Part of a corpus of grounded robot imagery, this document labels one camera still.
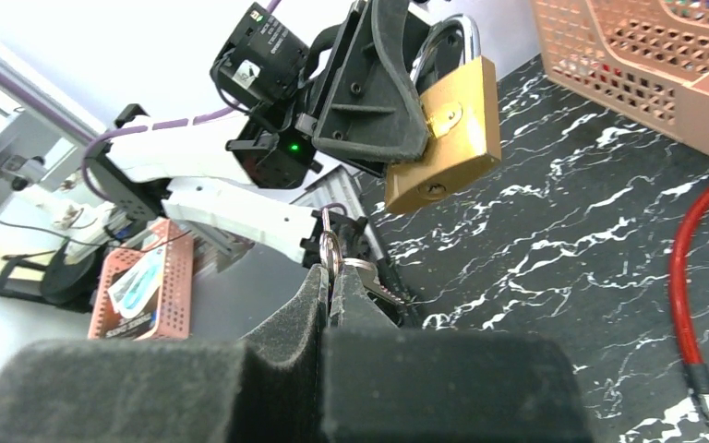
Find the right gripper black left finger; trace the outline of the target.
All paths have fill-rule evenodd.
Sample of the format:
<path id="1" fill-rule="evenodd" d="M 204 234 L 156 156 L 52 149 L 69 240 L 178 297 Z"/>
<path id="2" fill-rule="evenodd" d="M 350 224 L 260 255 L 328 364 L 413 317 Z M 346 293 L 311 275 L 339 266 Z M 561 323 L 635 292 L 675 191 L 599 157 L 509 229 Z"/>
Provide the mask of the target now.
<path id="1" fill-rule="evenodd" d="M 328 274 L 237 341 L 40 341 L 0 372 L 0 442 L 316 442 Z"/>

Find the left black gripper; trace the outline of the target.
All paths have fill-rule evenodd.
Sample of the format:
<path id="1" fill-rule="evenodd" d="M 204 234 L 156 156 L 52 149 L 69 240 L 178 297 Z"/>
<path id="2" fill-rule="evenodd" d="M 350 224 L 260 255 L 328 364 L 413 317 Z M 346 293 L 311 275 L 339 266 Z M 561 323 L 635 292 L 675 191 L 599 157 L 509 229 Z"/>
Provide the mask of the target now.
<path id="1" fill-rule="evenodd" d="M 321 32 L 301 73 L 295 128 L 312 146 L 384 177 L 416 162 L 430 138 L 420 95 L 471 59 L 471 19 L 435 24 L 411 1 L 356 1 Z"/>

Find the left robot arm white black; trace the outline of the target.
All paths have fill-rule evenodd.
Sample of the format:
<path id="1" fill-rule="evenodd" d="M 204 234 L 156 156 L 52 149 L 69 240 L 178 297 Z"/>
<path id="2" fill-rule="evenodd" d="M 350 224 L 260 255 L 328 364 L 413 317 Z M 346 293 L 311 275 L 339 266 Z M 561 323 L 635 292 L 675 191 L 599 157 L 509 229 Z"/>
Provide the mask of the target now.
<path id="1" fill-rule="evenodd" d="M 85 183 L 132 220 L 157 217 L 225 230 L 309 262 L 321 213 L 264 196 L 295 189 L 323 153 L 382 178 L 388 211 L 447 198 L 471 175 L 457 130 L 481 90 L 457 93 L 483 57 L 473 19 L 428 24 L 409 1 L 357 1 L 304 43 L 254 3 L 215 55 L 210 80 L 246 124 L 221 114 L 138 123 L 125 111 L 83 161 Z"/>

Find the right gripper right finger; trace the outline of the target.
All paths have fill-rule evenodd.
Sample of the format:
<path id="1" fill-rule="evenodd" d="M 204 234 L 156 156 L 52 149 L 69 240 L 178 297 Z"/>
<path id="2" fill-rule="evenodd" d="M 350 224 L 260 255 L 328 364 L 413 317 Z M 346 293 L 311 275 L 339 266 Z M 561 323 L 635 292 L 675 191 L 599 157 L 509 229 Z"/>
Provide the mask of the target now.
<path id="1" fill-rule="evenodd" d="M 554 341 L 397 328 L 357 270 L 334 279 L 321 340 L 326 442 L 590 442 L 571 362 Z"/>

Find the brass padlock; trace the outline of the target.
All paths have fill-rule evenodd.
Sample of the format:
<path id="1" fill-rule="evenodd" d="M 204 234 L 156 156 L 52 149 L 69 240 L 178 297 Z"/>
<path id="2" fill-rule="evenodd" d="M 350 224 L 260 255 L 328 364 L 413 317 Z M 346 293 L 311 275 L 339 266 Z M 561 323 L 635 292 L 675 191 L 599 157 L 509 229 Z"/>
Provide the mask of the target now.
<path id="1" fill-rule="evenodd" d="M 481 52 L 471 17 L 455 14 L 434 25 L 410 78 L 430 136 L 419 161 L 387 168 L 384 202 L 393 214 L 448 198 L 501 161 L 496 68 Z"/>

